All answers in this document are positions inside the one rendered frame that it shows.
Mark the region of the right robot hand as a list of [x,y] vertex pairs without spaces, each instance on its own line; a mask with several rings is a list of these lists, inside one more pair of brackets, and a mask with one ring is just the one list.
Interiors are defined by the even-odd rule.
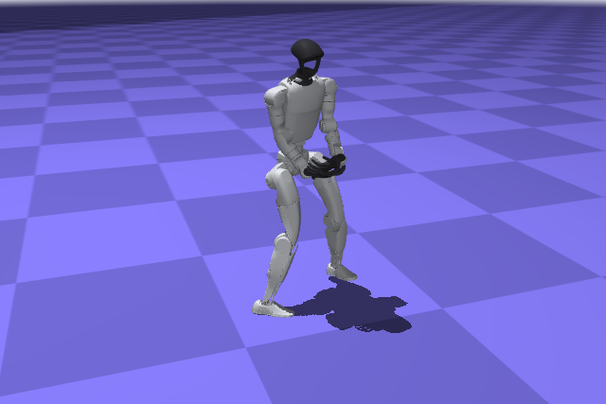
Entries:
[[338,168],[336,168],[335,170],[332,170],[332,171],[326,171],[326,172],[321,171],[321,173],[317,174],[317,175],[312,175],[312,174],[310,174],[307,171],[307,169],[304,169],[304,174],[306,176],[312,176],[312,179],[315,179],[315,178],[329,178],[329,177],[332,177],[332,176],[336,176],[336,175],[342,174],[345,171],[345,169],[346,169],[346,165],[343,165],[342,167],[338,167]]

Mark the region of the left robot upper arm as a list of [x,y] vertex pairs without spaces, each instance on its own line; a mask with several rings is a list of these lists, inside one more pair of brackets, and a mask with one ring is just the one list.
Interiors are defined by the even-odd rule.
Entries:
[[333,118],[335,109],[335,93],[337,90],[337,84],[334,79],[320,78],[324,81],[326,91],[324,95],[324,101],[321,108],[322,120],[319,121],[319,130],[322,133],[329,133],[336,131],[336,122]]

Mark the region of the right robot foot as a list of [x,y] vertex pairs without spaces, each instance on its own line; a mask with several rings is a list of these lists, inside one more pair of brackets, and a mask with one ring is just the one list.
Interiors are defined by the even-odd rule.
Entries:
[[[275,301],[273,302],[273,304],[269,307],[262,304],[262,300],[257,300],[253,306],[252,306],[252,312],[255,314],[264,314],[264,315],[270,315],[273,317],[281,317],[281,318],[289,318],[289,317],[293,317],[294,316],[294,311],[291,309],[288,309],[286,307],[281,306],[280,304],[276,303]],[[264,304],[266,304],[264,302]]]

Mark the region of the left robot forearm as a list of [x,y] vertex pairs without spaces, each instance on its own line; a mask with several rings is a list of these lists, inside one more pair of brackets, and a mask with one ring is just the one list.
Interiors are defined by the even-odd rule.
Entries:
[[[335,120],[335,122],[336,122],[336,120]],[[326,142],[328,143],[331,157],[334,155],[338,155],[340,153],[344,154],[344,150],[343,150],[341,142],[340,142],[340,135],[339,135],[338,128],[337,128],[337,123],[336,123],[336,131],[331,131],[331,132],[327,133],[325,135],[325,139],[326,139]],[[346,157],[345,161],[341,162],[340,167],[342,167],[346,163],[346,161],[347,161],[347,157]]]

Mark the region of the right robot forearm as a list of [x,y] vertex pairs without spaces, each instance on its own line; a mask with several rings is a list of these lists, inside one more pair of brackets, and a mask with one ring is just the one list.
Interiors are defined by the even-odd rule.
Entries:
[[304,179],[309,179],[311,176],[304,174],[304,169],[307,168],[308,162],[300,153],[295,143],[287,144],[284,136],[280,133],[275,135],[275,141],[280,151],[289,158],[294,167],[299,170],[300,176]]

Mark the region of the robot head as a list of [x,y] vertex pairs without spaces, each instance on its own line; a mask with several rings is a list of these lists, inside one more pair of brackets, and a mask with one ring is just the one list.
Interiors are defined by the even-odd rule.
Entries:
[[[291,81],[295,78],[302,79],[302,81],[294,81],[295,83],[308,86],[312,84],[312,79],[319,68],[321,58],[324,56],[324,52],[321,47],[310,39],[301,39],[295,42],[291,48],[293,55],[298,59],[300,68],[297,68],[296,72],[288,79]],[[308,61],[316,61],[313,69],[304,67],[304,63]]]

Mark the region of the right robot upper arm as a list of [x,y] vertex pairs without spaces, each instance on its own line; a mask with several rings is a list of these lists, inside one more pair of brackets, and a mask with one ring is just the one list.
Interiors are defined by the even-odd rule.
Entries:
[[290,143],[294,135],[290,129],[284,128],[285,114],[283,105],[286,102],[287,88],[279,85],[269,89],[264,95],[264,102],[268,108],[271,126],[273,128],[274,138],[277,133],[284,136],[287,144]]

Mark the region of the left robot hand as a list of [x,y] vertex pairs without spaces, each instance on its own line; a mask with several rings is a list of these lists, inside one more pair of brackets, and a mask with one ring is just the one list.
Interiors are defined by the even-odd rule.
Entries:
[[306,169],[310,174],[317,175],[320,174],[321,171],[326,172],[333,168],[338,168],[340,167],[341,162],[346,160],[346,156],[342,153],[332,156],[331,159],[326,156],[323,156],[322,158],[327,160],[327,162],[318,163],[312,159],[312,162],[316,164],[316,166],[312,165],[311,163],[308,163],[309,166],[307,166]]

